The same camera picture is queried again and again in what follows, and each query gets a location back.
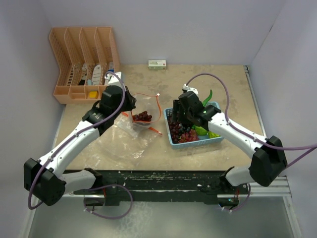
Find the light blue plastic basket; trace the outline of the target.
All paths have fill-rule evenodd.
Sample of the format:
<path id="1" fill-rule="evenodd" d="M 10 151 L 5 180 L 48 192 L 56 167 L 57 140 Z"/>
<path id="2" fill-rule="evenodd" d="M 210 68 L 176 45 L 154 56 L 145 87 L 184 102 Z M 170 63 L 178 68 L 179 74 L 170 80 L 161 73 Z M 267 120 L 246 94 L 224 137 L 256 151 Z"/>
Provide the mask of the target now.
<path id="1" fill-rule="evenodd" d="M 220 143 L 223 137 L 190 124 L 173 122 L 173 108 L 163 111 L 169 143 L 173 149 Z"/>

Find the clear zip top bag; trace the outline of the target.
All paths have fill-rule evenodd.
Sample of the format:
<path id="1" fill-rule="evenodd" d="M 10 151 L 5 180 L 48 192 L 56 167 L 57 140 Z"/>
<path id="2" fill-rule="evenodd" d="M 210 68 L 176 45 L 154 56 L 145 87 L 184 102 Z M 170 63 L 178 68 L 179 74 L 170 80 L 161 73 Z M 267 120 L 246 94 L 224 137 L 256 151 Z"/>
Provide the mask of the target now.
<path id="1" fill-rule="evenodd" d="M 137 159 L 142 156 L 150 143 L 161 132 L 154 129 L 154 124 L 162 116 L 159 103 L 160 93 L 147 95 L 136 93 L 136 108 L 122 112 L 115 120 L 112 129 L 111 154 L 118 158 Z"/>

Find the dark red grape bunch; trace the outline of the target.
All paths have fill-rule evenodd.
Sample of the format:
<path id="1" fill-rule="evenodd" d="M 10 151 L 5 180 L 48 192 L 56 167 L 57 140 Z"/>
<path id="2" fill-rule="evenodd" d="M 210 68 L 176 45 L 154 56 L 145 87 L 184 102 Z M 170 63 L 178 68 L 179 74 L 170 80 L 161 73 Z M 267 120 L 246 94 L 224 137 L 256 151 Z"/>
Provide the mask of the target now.
<path id="1" fill-rule="evenodd" d="M 173 144 L 178 144 L 179 137 L 186 133 L 194 130 L 194 126 L 190 124 L 182 124 L 180 122 L 172 122 L 171 117 L 168 119 L 168 128 Z"/>

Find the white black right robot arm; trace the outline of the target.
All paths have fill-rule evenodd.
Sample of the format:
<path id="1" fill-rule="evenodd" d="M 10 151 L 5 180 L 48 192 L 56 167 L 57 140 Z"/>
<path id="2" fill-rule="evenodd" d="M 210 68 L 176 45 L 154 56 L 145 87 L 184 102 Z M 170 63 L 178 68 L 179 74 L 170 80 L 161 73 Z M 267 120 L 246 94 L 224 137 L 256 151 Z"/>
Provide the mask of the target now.
<path id="1" fill-rule="evenodd" d="M 173 101 L 173 121 L 194 124 L 215 132 L 241 149 L 250 159 L 247 166 L 231 167 L 220 177 L 220 188 L 232 194 L 239 185 L 256 182 L 269 186 L 287 167 L 281 140 L 269 139 L 248 131 L 241 125 L 226 119 L 225 114 L 213 105 L 203 106 L 198 96 L 188 91 Z"/>

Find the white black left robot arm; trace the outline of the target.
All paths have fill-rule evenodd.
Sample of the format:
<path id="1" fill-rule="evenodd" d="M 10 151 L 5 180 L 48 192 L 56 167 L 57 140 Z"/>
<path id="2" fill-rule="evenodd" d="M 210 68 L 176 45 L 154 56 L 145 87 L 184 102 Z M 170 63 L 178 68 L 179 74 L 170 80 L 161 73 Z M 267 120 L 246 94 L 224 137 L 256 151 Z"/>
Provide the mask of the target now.
<path id="1" fill-rule="evenodd" d="M 97 194 L 103 185 L 103 176 L 93 169 L 65 174 L 68 165 L 94 140 L 113 126 L 122 113 L 135 108 L 136 99 L 126 86 L 108 86 L 101 100 L 86 112 L 77 127 L 54 149 L 41 158 L 28 159 L 24 166 L 24 187 L 28 194 L 28 207 L 32 196 L 41 203 L 52 206 L 71 191 L 85 189 Z"/>

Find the green chili pepper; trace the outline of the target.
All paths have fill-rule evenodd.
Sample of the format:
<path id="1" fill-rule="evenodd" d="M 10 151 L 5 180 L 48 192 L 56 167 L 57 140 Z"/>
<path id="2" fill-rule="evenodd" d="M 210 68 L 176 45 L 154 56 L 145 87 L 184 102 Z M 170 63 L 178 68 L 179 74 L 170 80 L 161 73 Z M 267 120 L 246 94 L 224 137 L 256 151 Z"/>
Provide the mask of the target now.
<path id="1" fill-rule="evenodd" d="M 207 103 L 212 99 L 213 92 L 212 90 L 209 91 L 209 95 L 203 100 L 202 104 L 205 107 Z"/>

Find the green custard apple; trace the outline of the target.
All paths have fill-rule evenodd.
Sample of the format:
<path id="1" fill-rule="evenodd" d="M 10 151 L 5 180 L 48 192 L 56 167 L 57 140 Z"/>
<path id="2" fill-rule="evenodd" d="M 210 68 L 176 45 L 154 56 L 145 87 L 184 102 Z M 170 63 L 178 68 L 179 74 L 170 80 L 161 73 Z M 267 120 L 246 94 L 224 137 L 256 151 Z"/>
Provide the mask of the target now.
<path id="1" fill-rule="evenodd" d="M 205 136 L 208 134 L 208 130 L 204 129 L 201 126 L 195 126 L 195 131 L 199 136 Z"/>

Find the yellow-green custard apple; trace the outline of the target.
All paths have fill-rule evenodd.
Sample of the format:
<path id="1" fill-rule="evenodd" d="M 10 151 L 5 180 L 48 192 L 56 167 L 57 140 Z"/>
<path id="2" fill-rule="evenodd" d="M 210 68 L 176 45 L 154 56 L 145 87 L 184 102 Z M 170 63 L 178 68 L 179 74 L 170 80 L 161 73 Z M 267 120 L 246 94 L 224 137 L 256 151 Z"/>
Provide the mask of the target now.
<path id="1" fill-rule="evenodd" d="M 220 137 L 220 135 L 215 133 L 215 132 L 208 131 L 208 137 L 209 138 L 218 138 L 218 137 Z"/>

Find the yellow block in organizer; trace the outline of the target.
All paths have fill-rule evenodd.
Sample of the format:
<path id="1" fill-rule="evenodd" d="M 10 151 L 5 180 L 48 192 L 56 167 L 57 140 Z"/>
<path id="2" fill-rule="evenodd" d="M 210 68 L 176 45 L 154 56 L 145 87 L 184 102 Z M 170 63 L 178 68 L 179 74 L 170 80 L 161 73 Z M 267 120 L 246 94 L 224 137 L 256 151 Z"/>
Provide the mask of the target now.
<path id="1" fill-rule="evenodd" d="M 97 98 L 98 98 L 98 95 L 99 95 L 98 91 L 91 91 L 91 92 L 89 92 L 89 94 L 88 94 L 88 98 L 89 98 L 89 99 L 97 99 Z"/>

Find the white bottle in organizer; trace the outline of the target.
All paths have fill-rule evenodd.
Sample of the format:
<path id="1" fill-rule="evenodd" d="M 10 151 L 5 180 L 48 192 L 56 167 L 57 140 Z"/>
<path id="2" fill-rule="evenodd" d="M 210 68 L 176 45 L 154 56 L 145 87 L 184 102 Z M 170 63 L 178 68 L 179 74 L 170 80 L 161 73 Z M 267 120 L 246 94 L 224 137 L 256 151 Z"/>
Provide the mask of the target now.
<path id="1" fill-rule="evenodd" d="M 101 80 L 101 74 L 102 74 L 102 67 L 100 64 L 97 64 L 94 67 L 93 74 L 92 74 L 92 85 L 99 85 Z"/>

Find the small green white box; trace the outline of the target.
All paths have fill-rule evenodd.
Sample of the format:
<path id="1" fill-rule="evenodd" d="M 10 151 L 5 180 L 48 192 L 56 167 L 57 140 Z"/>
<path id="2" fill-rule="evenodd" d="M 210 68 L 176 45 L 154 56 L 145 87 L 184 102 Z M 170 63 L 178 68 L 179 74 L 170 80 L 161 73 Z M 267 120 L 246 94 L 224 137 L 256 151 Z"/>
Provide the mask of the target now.
<path id="1" fill-rule="evenodd" d="M 148 60 L 149 70 L 166 70 L 166 60 L 151 59 Z"/>

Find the orange plastic file organizer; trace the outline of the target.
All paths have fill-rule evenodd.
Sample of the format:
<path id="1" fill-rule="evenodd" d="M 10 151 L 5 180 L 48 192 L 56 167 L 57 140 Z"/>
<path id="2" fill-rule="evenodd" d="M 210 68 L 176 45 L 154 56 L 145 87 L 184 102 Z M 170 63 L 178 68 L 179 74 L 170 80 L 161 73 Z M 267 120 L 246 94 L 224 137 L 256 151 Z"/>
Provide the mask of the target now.
<path id="1" fill-rule="evenodd" d="M 105 90 L 105 73 L 118 72 L 120 59 L 111 26 L 54 27 L 49 41 L 59 66 L 59 77 L 53 95 L 60 104 L 93 103 Z M 99 85 L 92 85 L 94 67 L 102 67 Z M 98 91 L 97 99 L 89 99 Z"/>

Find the black metal base frame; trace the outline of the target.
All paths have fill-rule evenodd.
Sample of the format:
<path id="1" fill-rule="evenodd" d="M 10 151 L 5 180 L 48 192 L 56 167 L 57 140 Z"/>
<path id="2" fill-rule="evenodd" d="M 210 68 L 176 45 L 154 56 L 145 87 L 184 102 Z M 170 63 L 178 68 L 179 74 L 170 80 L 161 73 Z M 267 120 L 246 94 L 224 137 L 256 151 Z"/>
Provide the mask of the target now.
<path id="1" fill-rule="evenodd" d="M 115 171 L 98 170 L 96 191 L 81 189 L 75 195 L 104 198 L 109 206 L 122 201 L 201 202 L 206 205 L 237 206 L 239 196 L 248 194 L 246 184 L 232 187 L 222 171 Z"/>

